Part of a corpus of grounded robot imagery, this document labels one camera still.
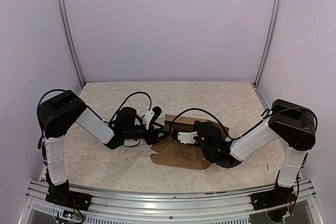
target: metal frame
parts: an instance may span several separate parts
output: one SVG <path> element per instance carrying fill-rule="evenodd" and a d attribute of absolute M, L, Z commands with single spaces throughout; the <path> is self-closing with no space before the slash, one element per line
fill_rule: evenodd
<path fill-rule="evenodd" d="M 93 196 L 88 212 L 82 211 L 85 223 L 218 223 L 264 212 L 254 211 L 250 196 L 253 193 L 270 190 L 274 185 L 241 190 L 213 193 L 136 193 L 96 189 L 70 185 L 70 189 Z M 46 214 L 63 211 L 67 208 L 55 206 L 45 201 L 48 184 L 32 181 L 26 193 L 25 207 L 19 224 L 27 224 L 33 206 Z M 315 224 L 323 224 L 323 216 L 310 180 L 300 182 L 298 202 L 308 200 Z"/>
<path fill-rule="evenodd" d="M 280 3 L 281 3 L 281 0 L 274 0 L 274 2 L 273 2 L 271 20 L 269 22 L 266 42 L 265 42 L 265 45 L 264 45 L 264 49 L 263 49 L 261 61 L 260 61 L 260 64 L 259 64 L 257 76 L 256 76 L 256 79 L 254 81 L 254 86 L 257 89 L 258 89 L 258 86 L 260 84 L 262 75 L 264 74 L 264 71 L 265 71 L 267 58 L 268 58 L 268 55 L 269 55 L 269 51 L 270 51 L 270 48 L 271 48 L 274 32 L 275 32 L 276 25 L 277 25 L 278 14 L 279 14 L 279 10 L 280 10 Z"/>
<path fill-rule="evenodd" d="M 57 0 L 57 2 L 58 2 L 58 8 L 59 8 L 60 16 L 61 16 L 61 21 L 62 21 L 62 24 L 63 24 L 65 37 L 67 39 L 67 43 L 68 43 L 68 47 L 69 47 L 69 51 L 70 51 L 70 56 L 71 56 L 73 66 L 74 66 L 75 71 L 76 71 L 76 76 L 77 76 L 77 79 L 79 81 L 79 84 L 80 84 L 81 88 L 84 88 L 86 82 L 85 82 L 83 71 L 82 71 L 82 68 L 80 66 L 79 59 L 77 57 L 77 53 L 76 53 L 76 50 L 75 50 L 74 40 L 72 39 L 69 20 L 68 20 L 68 16 L 67 16 L 67 9 L 66 9 L 66 5 L 65 5 L 65 0 Z"/>

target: table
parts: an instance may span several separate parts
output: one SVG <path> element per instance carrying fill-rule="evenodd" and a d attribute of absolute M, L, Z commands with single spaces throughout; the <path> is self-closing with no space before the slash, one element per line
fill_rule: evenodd
<path fill-rule="evenodd" d="M 198 107 L 210 111 L 229 127 L 231 136 L 244 133 L 260 120 L 262 105 L 250 83 L 238 82 L 106 82 L 87 83 L 80 97 L 103 119 L 109 120 L 120 103 L 132 92 L 150 94 L 153 106 L 165 114 Z M 148 109 L 146 96 L 133 96 L 126 106 L 143 115 Z M 211 119 L 199 111 L 186 116 Z M 185 193 L 226 191 L 275 182 L 284 153 L 278 140 L 250 155 L 235 168 L 212 164 L 206 170 L 157 165 L 154 153 L 143 141 L 134 148 L 110 150 L 77 125 L 66 135 L 66 172 L 71 184 L 124 191 Z"/>

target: brown cardboard box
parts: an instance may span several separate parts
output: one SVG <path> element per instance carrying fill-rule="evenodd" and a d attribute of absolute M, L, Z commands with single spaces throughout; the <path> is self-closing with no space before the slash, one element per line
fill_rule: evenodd
<path fill-rule="evenodd" d="M 169 126 L 175 115 L 167 114 L 164 120 L 164 129 L 169 131 Z M 198 118 L 188 118 L 185 116 L 180 116 L 172 125 L 172 131 L 174 129 L 183 129 L 188 132 L 193 132 L 195 121 L 200 122 L 211 122 L 216 127 L 221 128 L 216 122 L 198 119 Z M 160 165 L 178 166 L 190 169 L 204 170 L 210 166 L 210 162 L 205 160 L 202 150 L 199 147 L 194 147 L 189 144 L 182 144 L 179 141 L 173 140 L 171 136 L 166 137 L 157 144 L 152 145 L 151 149 L 158 154 L 151 154 L 151 161 Z"/>

